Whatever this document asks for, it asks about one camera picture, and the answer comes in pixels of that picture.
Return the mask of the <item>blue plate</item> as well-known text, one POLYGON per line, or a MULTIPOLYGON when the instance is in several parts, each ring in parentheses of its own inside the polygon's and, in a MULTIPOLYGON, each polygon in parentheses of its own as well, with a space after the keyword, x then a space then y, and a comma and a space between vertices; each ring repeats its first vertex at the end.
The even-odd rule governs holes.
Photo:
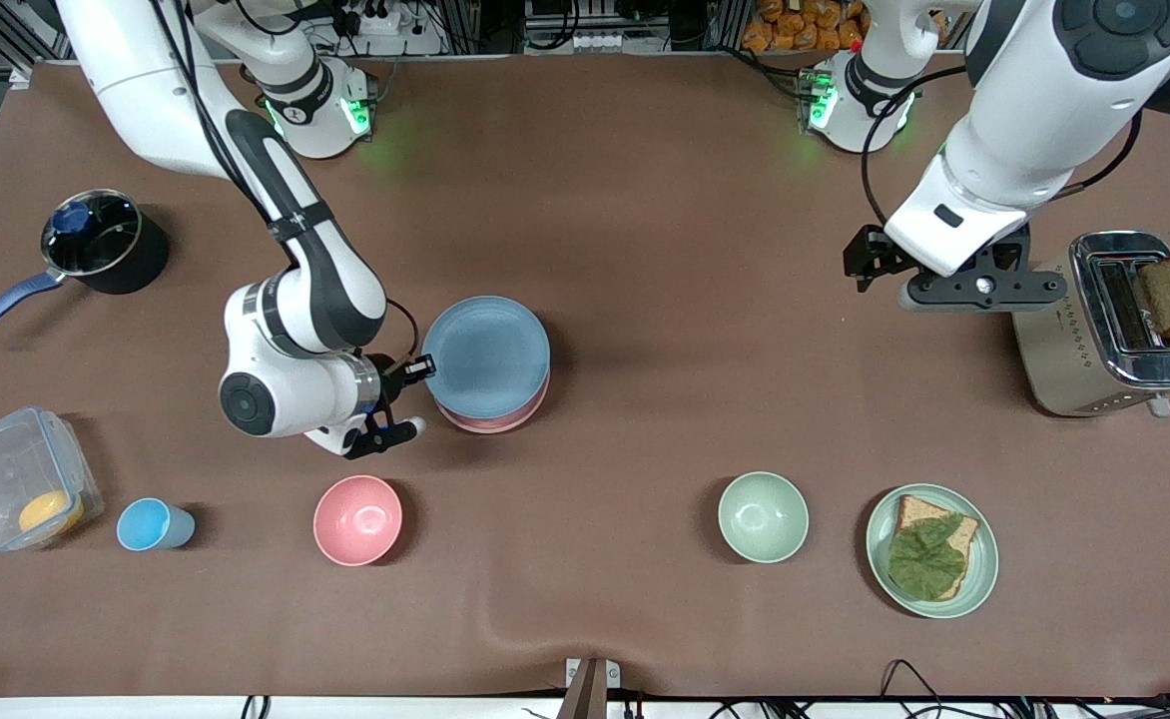
POLYGON ((548 386, 548 331, 505 297, 472 297, 443 310, 422 350, 438 368, 426 379, 431 397, 464 419, 504 419, 534 405, 548 386))

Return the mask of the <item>pink plate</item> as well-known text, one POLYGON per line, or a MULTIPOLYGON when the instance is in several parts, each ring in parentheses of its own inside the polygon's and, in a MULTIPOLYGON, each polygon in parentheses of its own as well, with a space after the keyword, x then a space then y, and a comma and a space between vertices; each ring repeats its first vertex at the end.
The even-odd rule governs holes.
POLYGON ((546 376, 545 381, 541 383, 541 389, 525 405, 495 419, 467 417, 467 415, 450 412, 443 405, 438 403, 438 401, 435 405, 438 405, 438 410, 443 415, 443 419, 449 420, 452 424, 457 426, 463 431, 477 433, 477 435, 495 435, 495 433, 511 431, 511 429, 524 424, 526 420, 534 417, 536 409, 539 408, 545 396, 548 396, 549 387, 550 376, 546 376))

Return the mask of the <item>pink bowl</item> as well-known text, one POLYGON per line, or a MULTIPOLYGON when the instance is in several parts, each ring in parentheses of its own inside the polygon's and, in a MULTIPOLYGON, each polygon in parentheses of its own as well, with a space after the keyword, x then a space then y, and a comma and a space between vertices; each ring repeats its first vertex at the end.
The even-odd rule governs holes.
POLYGON ((388 482, 350 476, 329 488, 312 514, 312 537, 340 567, 374 564, 393 549, 402 531, 402 502, 388 482))

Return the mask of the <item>silver toaster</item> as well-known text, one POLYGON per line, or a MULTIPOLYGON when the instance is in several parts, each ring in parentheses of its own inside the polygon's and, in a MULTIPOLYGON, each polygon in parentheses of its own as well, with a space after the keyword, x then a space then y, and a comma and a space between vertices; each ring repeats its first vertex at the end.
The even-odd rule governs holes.
POLYGON ((1154 329, 1137 270, 1170 258, 1145 231, 1097 231, 1074 240, 1049 265, 1067 293, 1040 313, 1013 316, 1035 403, 1068 417, 1095 417, 1147 403, 1170 414, 1170 338, 1154 329))

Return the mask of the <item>brown table cover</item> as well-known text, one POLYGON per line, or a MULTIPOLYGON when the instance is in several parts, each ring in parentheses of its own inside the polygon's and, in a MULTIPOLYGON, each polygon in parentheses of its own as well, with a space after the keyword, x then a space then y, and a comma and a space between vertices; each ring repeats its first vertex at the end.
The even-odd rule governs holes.
POLYGON ((869 694, 897 658, 947 694, 1170 691, 1170 417, 1049 417, 1005 316, 858 293, 858 160, 739 61, 413 61, 374 141, 307 172, 424 325, 488 293, 539 314, 548 399, 472 435, 418 386, 394 412, 424 436, 358 461, 239 433, 222 307, 283 251, 230 184, 135 158, 77 68, 37 68, 0 110, 0 295, 84 191, 142 205, 170 257, 135 293, 66 281, 0 319, 0 419, 64 419, 103 499, 0 552, 0 696, 543 691, 589 656, 662 694, 869 694), (720 532, 753 470, 808 502, 782 564, 720 532), (405 513, 362 567, 312 533, 350 476, 405 513), (915 483, 994 532, 964 617, 917 617, 870 571, 874 506, 915 483), (142 497, 186 509, 190 542, 124 549, 142 497))

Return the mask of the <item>bag of orange buns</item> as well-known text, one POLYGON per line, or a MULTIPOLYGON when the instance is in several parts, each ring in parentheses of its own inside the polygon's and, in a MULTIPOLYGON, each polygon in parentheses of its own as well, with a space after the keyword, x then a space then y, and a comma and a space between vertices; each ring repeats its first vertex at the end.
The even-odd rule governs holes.
POLYGON ((855 51, 870 23, 863 0, 753 0, 739 44, 751 53, 855 51))

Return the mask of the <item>bread slice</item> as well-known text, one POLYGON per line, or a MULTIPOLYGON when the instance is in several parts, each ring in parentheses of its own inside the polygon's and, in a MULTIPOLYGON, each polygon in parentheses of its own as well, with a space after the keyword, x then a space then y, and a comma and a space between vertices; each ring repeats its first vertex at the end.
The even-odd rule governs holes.
MULTIPOLYGON (((921 497, 914 495, 902 496, 899 503, 899 524, 896 525, 894 533, 896 533, 899 528, 909 527, 910 524, 920 519, 924 519, 928 517, 944 517, 949 514, 951 511, 955 510, 941 509, 940 505, 932 504, 932 502, 925 502, 921 499, 921 497)), ((956 596, 956 592, 958 592, 959 588, 962 587, 962 582, 968 572, 969 564, 971 564, 971 551, 973 546, 973 539, 977 535, 978 528, 980 528, 980 521, 973 519, 973 517, 969 517, 966 514, 961 513, 961 511, 955 511, 955 513, 964 516, 965 520, 963 521, 959 532, 957 532, 950 539, 949 542, 951 546, 955 547, 955 549, 961 549, 963 552, 963 555, 966 560, 965 569, 963 571, 962 576, 958 579, 958 581, 954 583, 954 587, 951 587, 950 590, 947 592, 945 595, 940 599, 940 601, 929 601, 929 602, 942 602, 954 599, 956 596)))

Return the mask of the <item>green bowl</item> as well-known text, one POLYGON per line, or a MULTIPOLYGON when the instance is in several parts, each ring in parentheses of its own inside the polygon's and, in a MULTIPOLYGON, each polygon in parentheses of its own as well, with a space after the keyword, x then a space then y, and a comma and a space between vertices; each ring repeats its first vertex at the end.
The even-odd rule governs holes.
POLYGON ((728 482, 720 496, 721 535, 739 558, 782 564, 808 538, 812 516, 799 488, 779 473, 753 470, 728 482))

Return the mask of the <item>blue cup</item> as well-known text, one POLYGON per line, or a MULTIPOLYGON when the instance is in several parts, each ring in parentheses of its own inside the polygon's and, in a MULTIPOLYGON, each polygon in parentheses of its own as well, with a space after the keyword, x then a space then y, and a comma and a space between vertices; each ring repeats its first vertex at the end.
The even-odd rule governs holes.
POLYGON ((123 511, 116 524, 116 538, 124 549, 180 549, 197 532, 197 519, 186 509, 142 497, 123 511))

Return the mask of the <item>green lettuce leaf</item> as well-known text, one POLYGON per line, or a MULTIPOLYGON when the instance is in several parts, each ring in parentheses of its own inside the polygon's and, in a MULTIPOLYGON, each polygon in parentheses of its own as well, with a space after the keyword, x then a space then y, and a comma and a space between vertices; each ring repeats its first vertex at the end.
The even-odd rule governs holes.
POLYGON ((964 516, 951 511, 899 528, 887 551, 892 583, 914 600, 940 601, 965 569, 963 552, 949 542, 964 520, 964 516))

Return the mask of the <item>green plate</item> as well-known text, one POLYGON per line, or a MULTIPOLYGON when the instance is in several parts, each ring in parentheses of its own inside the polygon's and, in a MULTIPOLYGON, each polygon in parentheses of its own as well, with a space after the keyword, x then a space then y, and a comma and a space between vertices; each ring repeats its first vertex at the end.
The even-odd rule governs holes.
POLYGON ((874 506, 867 523, 867 556, 870 571, 878 579, 878 585, 885 588, 887 595, 900 604, 901 608, 916 614, 917 617, 925 618, 958 618, 972 613, 983 604, 991 592, 994 590, 997 569, 999 569, 999 554, 997 554, 997 542, 994 532, 987 528, 987 521, 980 510, 969 502, 964 496, 941 485, 927 485, 927 483, 915 483, 888 491, 878 505, 874 506), (928 502, 949 511, 972 518, 976 527, 972 530, 971 541, 968 549, 968 564, 964 576, 961 579, 951 596, 944 600, 928 601, 921 599, 909 599, 899 590, 887 576, 887 555, 889 554, 889 532, 896 528, 901 509, 906 496, 914 497, 918 502, 928 502))

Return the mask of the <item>clear plastic container blue seal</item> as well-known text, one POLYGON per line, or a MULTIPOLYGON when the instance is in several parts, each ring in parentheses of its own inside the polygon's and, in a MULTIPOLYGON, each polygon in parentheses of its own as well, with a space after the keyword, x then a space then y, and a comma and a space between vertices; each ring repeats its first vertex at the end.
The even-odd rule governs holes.
POLYGON ((102 495, 71 426, 39 406, 25 406, 0 419, 0 552, 37 549, 71 532, 30 537, 18 526, 25 504, 51 490, 78 495, 84 502, 84 516, 74 528, 103 510, 102 495))

